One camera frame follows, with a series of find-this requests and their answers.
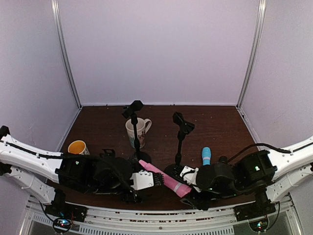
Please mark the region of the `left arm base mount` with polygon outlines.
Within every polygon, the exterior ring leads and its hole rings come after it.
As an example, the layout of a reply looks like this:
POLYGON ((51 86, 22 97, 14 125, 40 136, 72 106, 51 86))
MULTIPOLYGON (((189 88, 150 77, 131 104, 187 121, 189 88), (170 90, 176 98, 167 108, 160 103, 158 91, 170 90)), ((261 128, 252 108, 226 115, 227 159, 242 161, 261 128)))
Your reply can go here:
POLYGON ((50 205, 43 209, 45 216, 52 222, 53 230, 63 235, 70 231, 74 221, 84 222, 87 215, 87 207, 78 206, 66 202, 66 195, 60 189, 54 190, 55 195, 50 205))

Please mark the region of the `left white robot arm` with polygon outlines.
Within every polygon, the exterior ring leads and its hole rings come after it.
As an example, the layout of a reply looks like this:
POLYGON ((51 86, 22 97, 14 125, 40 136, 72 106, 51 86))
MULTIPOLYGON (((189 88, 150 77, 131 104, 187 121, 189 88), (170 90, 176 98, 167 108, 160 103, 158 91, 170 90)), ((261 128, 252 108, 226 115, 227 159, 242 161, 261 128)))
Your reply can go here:
POLYGON ((140 203, 144 190, 164 188, 160 173, 144 170, 114 154, 100 156, 49 152, 22 143, 0 128, 0 174, 11 177, 44 205, 64 204, 65 194, 43 183, 50 181, 83 194, 121 195, 127 203, 140 203))

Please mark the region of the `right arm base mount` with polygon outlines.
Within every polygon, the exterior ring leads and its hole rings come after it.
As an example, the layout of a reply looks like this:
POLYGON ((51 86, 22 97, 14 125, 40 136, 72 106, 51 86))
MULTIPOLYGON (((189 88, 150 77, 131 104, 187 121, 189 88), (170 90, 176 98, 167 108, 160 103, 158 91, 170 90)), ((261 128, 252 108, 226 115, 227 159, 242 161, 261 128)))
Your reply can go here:
POLYGON ((277 222, 280 214, 280 202, 271 202, 266 192, 255 194, 255 202, 235 206, 234 214, 237 221, 247 220, 253 232, 266 233, 277 222))

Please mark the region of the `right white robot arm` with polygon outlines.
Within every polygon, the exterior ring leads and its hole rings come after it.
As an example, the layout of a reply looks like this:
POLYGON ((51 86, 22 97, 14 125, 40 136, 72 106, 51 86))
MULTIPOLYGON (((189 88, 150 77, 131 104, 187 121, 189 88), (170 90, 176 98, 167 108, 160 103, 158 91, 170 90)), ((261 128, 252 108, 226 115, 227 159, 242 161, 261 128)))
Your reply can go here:
POLYGON ((191 191, 182 202, 198 210, 207 210, 215 200, 254 194, 261 207, 270 207, 290 190, 286 181, 303 179, 304 170, 313 164, 313 139, 301 141, 285 148, 256 143, 264 149, 237 157, 248 151, 249 145, 231 158, 221 156, 211 163, 206 158, 202 166, 191 168, 173 164, 166 171, 176 180, 189 186, 191 191))

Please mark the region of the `pink toy microphone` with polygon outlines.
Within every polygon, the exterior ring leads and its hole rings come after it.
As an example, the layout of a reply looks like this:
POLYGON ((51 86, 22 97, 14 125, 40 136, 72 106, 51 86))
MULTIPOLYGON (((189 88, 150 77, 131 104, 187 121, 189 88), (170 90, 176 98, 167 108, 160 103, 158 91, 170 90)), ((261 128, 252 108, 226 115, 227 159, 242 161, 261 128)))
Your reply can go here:
POLYGON ((187 194, 189 194, 192 190, 191 187, 182 184, 175 180, 174 178, 170 177, 160 169, 156 168, 154 165, 151 163, 147 163, 144 160, 139 160, 139 164, 147 171, 151 171, 153 173, 161 173, 163 178, 164 178, 164 184, 167 188, 171 189, 173 192, 176 193, 177 196, 180 198, 183 198, 187 194))

